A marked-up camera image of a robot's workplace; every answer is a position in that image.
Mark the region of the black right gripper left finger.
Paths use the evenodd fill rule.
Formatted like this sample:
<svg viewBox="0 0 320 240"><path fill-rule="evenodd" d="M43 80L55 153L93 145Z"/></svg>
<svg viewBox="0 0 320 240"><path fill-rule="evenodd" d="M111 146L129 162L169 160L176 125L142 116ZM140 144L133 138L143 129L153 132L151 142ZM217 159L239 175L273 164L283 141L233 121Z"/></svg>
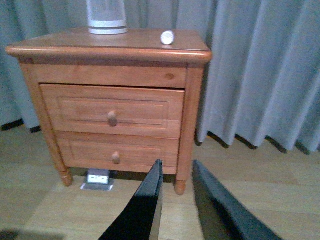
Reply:
<svg viewBox="0 0 320 240"><path fill-rule="evenodd" d="M163 208L163 162L158 159L101 240L158 240Z"/></svg>

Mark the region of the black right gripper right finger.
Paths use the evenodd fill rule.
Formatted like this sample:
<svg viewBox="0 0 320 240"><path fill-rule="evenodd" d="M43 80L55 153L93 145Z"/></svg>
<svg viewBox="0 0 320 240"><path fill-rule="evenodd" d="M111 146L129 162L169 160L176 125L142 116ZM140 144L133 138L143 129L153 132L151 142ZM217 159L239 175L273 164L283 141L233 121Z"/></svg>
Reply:
<svg viewBox="0 0 320 240"><path fill-rule="evenodd" d="M199 161L192 163L195 203L206 240L280 240Z"/></svg>

